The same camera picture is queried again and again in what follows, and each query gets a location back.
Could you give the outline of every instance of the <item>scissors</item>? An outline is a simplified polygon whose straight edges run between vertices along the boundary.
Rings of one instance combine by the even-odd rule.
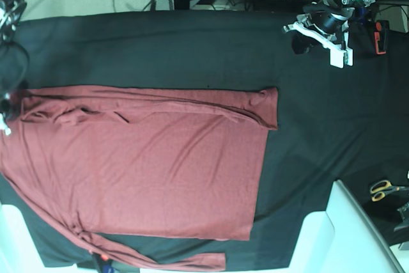
[[[372,201],[380,201],[389,194],[397,191],[409,191],[409,187],[404,185],[392,185],[389,180],[381,180],[371,186],[369,192],[371,193]]]

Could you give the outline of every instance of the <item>black tablecloth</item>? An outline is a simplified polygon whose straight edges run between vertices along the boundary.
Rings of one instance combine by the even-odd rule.
[[[325,209],[335,179],[343,178],[363,205],[369,183],[389,172],[407,182],[407,37],[393,34],[389,53],[377,56],[369,33],[356,26],[350,44],[354,66],[340,69],[329,65],[328,51],[320,47],[293,55],[291,35],[281,33],[293,19],[272,13],[153,12],[19,27],[17,41],[31,56],[32,88],[279,89],[279,130],[268,137],[250,241],[106,237],[162,263],[225,252],[228,270],[287,267],[304,217]],[[89,259],[23,204],[4,178],[0,200],[23,211],[47,266]],[[385,234],[393,224],[387,220]]]

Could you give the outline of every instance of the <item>black fabric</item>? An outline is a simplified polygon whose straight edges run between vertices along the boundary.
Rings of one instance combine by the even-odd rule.
[[[193,11],[58,18],[19,27],[17,40],[31,56],[31,88],[279,89],[279,130],[268,137],[250,241],[107,238],[161,263],[225,252],[228,270],[287,267],[304,217],[325,209],[335,179],[345,178],[367,198],[379,171],[406,176],[407,37],[392,35],[389,53],[377,56],[367,31],[356,27],[355,64],[339,69],[329,65],[321,47],[293,55],[291,35],[281,33],[293,21],[294,15]],[[7,184],[0,184],[2,191]],[[12,192],[0,199],[19,202]],[[21,208],[47,266],[89,259],[72,244],[50,244],[61,236],[50,229],[37,234],[45,226],[27,206]]]

